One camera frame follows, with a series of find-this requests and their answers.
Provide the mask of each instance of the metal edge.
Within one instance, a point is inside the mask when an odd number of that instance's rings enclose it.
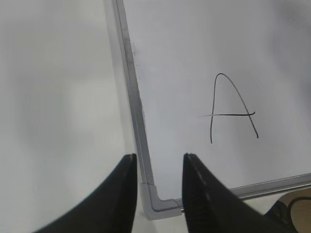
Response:
[[[240,199],[247,200],[308,186],[311,186],[311,173],[232,188],[230,191]]]
[[[144,126],[141,99],[139,96],[134,58],[127,27],[124,2],[123,0],[115,0],[114,3],[138,161],[141,170],[141,196],[143,208],[146,217],[149,220],[178,216],[182,213],[182,199],[161,200],[156,191],[148,150],[147,135]],[[231,189],[230,191],[240,199],[247,200],[308,186],[311,186],[311,173],[237,187]]]
[[[141,172],[143,209],[149,220],[178,216],[182,214],[180,203],[174,199],[161,200],[156,190],[123,0],[114,0],[113,7]]]

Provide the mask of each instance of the whiteboard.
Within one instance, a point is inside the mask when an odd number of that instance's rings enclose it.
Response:
[[[311,172],[310,1],[124,0],[124,8],[129,95],[139,94],[132,101],[143,115],[133,121],[146,136],[136,139],[161,200],[181,198],[185,152],[230,189]]]

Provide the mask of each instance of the white surface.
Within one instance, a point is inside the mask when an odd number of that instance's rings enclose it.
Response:
[[[181,198],[196,153],[234,188],[311,172],[311,1],[124,0],[155,185]],[[210,117],[223,72],[247,116]],[[246,114],[220,77],[215,114]]]
[[[0,232],[29,233],[135,146],[110,1],[3,0],[0,13]],[[187,227],[147,221],[138,196],[133,232]]]

